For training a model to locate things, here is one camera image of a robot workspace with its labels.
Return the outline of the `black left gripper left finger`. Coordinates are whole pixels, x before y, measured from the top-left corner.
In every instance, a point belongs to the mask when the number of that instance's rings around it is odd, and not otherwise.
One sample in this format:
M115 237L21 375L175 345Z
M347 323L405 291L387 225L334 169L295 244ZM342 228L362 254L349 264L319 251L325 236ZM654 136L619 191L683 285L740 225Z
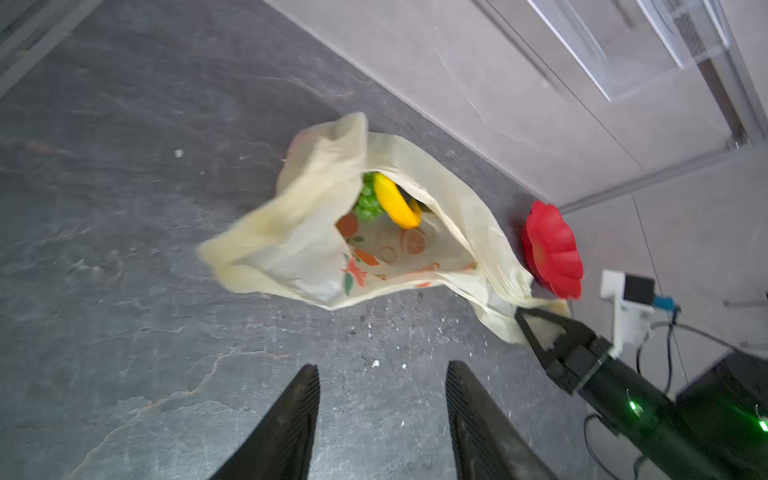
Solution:
M318 367L304 365L214 479L306 479L320 404Z

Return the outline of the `red flower-shaped plate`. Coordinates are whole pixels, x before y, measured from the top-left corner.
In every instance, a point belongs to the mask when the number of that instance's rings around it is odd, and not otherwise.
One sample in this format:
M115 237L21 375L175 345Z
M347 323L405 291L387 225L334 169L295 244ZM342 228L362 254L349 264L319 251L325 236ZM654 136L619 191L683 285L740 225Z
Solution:
M556 297L579 300L584 266L575 236L552 204L535 201L521 231L528 270Z

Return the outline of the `cream printed plastic bag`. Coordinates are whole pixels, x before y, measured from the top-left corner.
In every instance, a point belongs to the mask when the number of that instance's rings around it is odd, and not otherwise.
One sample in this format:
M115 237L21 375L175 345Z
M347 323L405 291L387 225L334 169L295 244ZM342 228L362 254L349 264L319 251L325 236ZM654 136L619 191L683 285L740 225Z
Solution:
M426 206L416 228L365 222L353 208L365 173L384 174ZM532 275L483 200L403 137L373 133L362 113L301 131L273 199L202 243L227 290L266 293L327 310L404 290L444 286L468 300L500 339L523 343L518 308L569 312L537 298Z

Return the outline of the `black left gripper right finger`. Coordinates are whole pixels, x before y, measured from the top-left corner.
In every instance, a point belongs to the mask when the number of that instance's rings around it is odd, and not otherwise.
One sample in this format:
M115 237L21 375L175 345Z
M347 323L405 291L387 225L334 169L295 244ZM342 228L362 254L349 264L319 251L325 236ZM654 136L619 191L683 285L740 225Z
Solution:
M459 479L554 479L469 366L448 363L445 394Z

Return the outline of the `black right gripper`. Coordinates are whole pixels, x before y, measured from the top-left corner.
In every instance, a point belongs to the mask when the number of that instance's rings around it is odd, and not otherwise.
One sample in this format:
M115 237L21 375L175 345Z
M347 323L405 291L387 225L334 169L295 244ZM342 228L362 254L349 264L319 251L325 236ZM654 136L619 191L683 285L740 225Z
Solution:
M540 365L561 361L565 386L602 422L633 443L671 479L730 479L732 468L695 437L680 409L661 390L609 353L582 322L540 308L518 307L520 330Z

